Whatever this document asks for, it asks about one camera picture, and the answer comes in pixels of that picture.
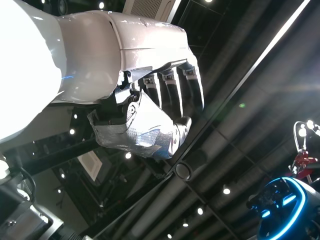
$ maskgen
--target metal beam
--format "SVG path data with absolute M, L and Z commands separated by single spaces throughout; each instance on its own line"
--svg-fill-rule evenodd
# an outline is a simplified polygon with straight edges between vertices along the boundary
M 76 143 L 65 149 L 40 157 L 24 165 L 24 169 L 31 175 L 36 175 L 47 169 L 54 168 L 70 159 L 81 156 L 99 147 L 95 138 Z

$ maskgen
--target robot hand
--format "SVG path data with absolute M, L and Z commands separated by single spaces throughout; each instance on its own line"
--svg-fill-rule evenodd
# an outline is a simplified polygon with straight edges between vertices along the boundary
M 180 82 L 188 83 L 194 106 L 202 110 L 204 97 L 198 66 L 185 62 L 178 68 L 184 76 Z M 113 95 L 106 99 L 106 103 L 102 104 L 107 106 L 107 109 L 100 108 L 88 115 L 97 142 L 101 146 L 121 149 L 145 158 L 164 160 L 170 159 L 182 145 L 188 135 L 191 118 L 183 116 L 176 67 L 159 71 L 157 74 L 160 81 L 165 82 L 171 102 L 169 114 L 173 120 L 160 108 L 155 74 L 148 74 L 140 79 L 146 92 L 139 90 L 137 82 L 131 86 L 127 84 L 122 90 L 118 86 Z M 131 81 L 130 73 L 125 73 L 125 77 L 125 82 Z M 129 97 L 123 100 L 122 95 Z

